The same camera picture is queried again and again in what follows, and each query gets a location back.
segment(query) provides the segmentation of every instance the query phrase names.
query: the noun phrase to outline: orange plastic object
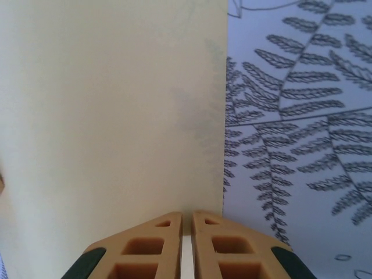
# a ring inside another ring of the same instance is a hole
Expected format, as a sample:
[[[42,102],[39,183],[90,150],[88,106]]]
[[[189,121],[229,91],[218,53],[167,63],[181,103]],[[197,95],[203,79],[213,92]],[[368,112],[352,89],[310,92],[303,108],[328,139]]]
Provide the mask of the orange plastic object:
[[[182,213],[171,212],[90,245],[106,253],[88,279],[180,279]]]
[[[195,279],[291,279],[271,251],[281,241],[215,214],[192,217]]]

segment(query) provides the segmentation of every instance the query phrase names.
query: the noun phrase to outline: rectangular hole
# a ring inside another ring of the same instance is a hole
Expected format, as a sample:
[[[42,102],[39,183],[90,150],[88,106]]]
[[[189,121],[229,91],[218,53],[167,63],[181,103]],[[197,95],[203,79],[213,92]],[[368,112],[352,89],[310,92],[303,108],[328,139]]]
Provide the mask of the rectangular hole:
[[[163,238],[134,238],[128,241],[123,255],[159,255],[164,246]]]
[[[260,263],[224,263],[220,262],[223,279],[268,279]]]
[[[170,221],[164,221],[161,222],[160,224],[157,224],[155,227],[169,227],[170,226]]]
[[[108,279],[155,279],[157,263],[117,264]]]
[[[248,242],[241,237],[218,236],[212,237],[212,244],[216,253],[247,254],[253,253]]]
[[[217,223],[216,221],[213,221],[211,219],[204,219],[204,222],[207,224],[207,225],[219,225],[219,223]]]

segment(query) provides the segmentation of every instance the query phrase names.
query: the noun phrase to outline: fern leaf print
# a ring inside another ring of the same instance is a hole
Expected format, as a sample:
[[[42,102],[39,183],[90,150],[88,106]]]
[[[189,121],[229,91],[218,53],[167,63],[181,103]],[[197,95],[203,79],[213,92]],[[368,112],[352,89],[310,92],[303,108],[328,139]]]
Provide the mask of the fern leaf print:
[[[311,40],[310,44],[319,45],[321,47],[333,47],[340,48],[342,43],[340,40],[325,34],[315,34]]]
[[[317,278],[363,278],[372,1],[230,1],[239,12],[228,17],[224,215],[308,253]]]
[[[338,56],[335,52],[330,51],[330,58],[333,60],[335,67],[340,71],[347,80],[359,85],[360,88],[372,91],[372,71],[354,65],[348,60]]]

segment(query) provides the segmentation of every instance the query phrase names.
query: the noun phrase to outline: white wallpaper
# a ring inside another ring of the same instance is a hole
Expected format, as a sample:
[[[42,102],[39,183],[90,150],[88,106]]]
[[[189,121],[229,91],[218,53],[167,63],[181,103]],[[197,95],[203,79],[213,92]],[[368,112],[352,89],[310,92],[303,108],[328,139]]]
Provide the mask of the white wallpaper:
[[[224,216],[372,278],[372,2],[229,1]]]

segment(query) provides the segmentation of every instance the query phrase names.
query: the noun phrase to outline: black rubber edge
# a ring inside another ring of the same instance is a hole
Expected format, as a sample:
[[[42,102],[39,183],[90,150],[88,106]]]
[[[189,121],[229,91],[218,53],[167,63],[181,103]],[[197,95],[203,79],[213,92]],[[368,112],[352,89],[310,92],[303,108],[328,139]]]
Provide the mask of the black rubber edge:
[[[317,279],[296,254],[282,247],[272,247],[277,260],[291,279]]]
[[[105,253],[105,248],[95,248],[82,254],[61,279],[88,279]]]

